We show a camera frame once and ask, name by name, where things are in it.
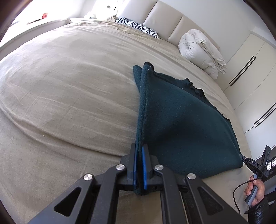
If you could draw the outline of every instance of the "red object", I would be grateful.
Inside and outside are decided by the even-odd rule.
[[[43,15],[42,15],[42,19],[47,18],[47,15],[48,15],[48,13],[43,13]]]

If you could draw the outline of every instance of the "metal screw cap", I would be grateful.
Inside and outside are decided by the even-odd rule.
[[[119,164],[116,166],[117,170],[123,170],[124,169],[124,165],[123,164]]]
[[[163,167],[161,164],[157,164],[157,165],[155,166],[155,169],[156,169],[156,170],[162,170],[162,169],[164,169],[164,167]]]
[[[91,180],[92,178],[93,178],[92,174],[85,174],[85,175],[83,176],[83,179],[84,179],[84,180]]]
[[[193,174],[193,173],[189,173],[188,175],[187,175],[187,177],[188,177],[188,179],[190,179],[190,180],[193,180],[193,179],[195,179],[195,174]]]

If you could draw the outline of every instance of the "white wardrobe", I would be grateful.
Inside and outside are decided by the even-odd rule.
[[[276,145],[276,49],[250,34],[216,80],[233,106],[252,158]]]

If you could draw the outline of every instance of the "dark green blanket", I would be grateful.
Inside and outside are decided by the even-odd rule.
[[[137,124],[137,168],[142,145],[175,173],[207,178],[242,167],[240,149],[230,120],[189,81],[157,73],[146,62],[133,73],[140,92]]]

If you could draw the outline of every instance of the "beige headboard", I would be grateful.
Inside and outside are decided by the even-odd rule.
[[[126,17],[158,32],[163,40],[178,46],[180,38],[190,29],[202,31],[215,45],[213,39],[197,24],[171,6],[157,0],[124,0],[117,17]]]

